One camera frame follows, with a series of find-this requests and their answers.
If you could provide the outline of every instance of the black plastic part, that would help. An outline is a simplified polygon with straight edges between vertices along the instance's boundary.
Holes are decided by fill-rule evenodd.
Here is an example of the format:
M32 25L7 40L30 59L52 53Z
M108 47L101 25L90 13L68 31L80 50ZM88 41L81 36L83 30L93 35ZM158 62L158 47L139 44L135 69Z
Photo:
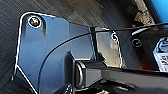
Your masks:
M65 56L65 83L71 83L74 87L74 75L75 75L75 61L70 52Z
M91 32L95 32L95 28L91 27L90 28ZM97 48L97 40L96 40L96 33L92 33L92 42L93 42L93 48L94 48L94 53L95 53L95 61L99 61L99 56L98 56L98 48Z
M143 49L147 58L152 62L152 68L159 70L157 62L153 55L153 50L160 38L168 36L167 30L162 31L146 31L140 34L139 38L142 42Z

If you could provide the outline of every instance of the metal edge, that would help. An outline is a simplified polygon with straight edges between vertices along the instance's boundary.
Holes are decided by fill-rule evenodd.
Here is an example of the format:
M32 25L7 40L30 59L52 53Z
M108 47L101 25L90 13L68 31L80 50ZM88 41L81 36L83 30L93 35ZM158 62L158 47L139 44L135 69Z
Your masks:
M19 71L22 73L23 77L26 79L26 81L29 83L30 87L33 89L35 94L38 94L36 89L33 87L33 85L31 84L31 82L29 81L29 79L26 77L26 75L24 74L24 72L22 71L22 69L17 66L17 68L19 69Z
M16 62L15 62L15 67L14 67L14 73L12 75L12 78L11 80L13 81L14 80L14 76L16 75L16 70L17 68L19 69L19 71L23 74L24 78L27 80L27 82L29 83L29 85L31 86L31 88L33 89L33 91L38 94L35 90L35 88L33 87L33 85L31 84L31 82L28 80L28 78L26 77L26 75L24 74L24 72L21 70L21 68L19 67L18 65L18 58L19 58L19 50L20 50L20 37L21 37L21 28L22 28L22 20L23 18L28 15L28 14L36 14L36 15L43 15L43 16L48 16L48 17L56 17L56 16L52 16L52 15L47 15L47 14L42 14L42 13L36 13L36 12L26 12L24 13L21 18L20 18L20 25L19 25L19 34L18 34L18 44L17 44L17 52L16 52Z

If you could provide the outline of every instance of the screw head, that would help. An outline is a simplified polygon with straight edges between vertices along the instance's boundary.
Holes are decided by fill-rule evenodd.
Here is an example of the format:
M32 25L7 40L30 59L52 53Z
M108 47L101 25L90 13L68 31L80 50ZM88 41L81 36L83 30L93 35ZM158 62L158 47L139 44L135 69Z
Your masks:
M38 28L41 26L41 20L37 17L31 17L29 18L29 25L34 28Z

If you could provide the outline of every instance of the silver metal panel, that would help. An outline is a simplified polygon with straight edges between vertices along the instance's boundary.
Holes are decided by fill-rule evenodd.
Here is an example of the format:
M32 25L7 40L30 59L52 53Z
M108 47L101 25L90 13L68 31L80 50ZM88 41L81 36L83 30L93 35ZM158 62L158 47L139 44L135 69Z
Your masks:
M89 33L89 27L69 24L70 38L84 33ZM93 53L91 35L83 36L73 40L71 43L71 53L75 59L90 60Z

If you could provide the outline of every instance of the wire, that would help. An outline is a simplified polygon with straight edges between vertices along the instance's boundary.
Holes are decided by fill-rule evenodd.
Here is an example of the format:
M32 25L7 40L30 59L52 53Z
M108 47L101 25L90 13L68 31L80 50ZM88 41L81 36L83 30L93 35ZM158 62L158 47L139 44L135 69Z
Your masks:
M74 39L77 39L79 37L82 36L86 36L86 35L90 35L90 34L94 34L94 33L100 33L100 32L113 32L113 31L127 31L127 30L135 30L135 29L141 29L141 28L147 28L147 27L154 27L154 26L160 26L160 25L168 25L168 23L158 23L158 24L154 24L154 25L147 25L147 26L140 26L140 27L134 27L134 28L124 28L124 29L113 29L113 30L104 30L104 31L94 31L94 32L89 32L89 33L85 33L85 34L81 34L78 36L75 36L73 38L70 38L62 43L60 43L58 46L56 46L55 48L53 48L44 58L41 67L40 67L40 71L38 74L38 82L37 82L37 91L39 93L39 88L40 88L40 80L41 80L41 73L44 67L44 64L46 63L47 58L51 55L51 53L53 53L57 48L59 48L60 46L64 45L65 43L72 41Z

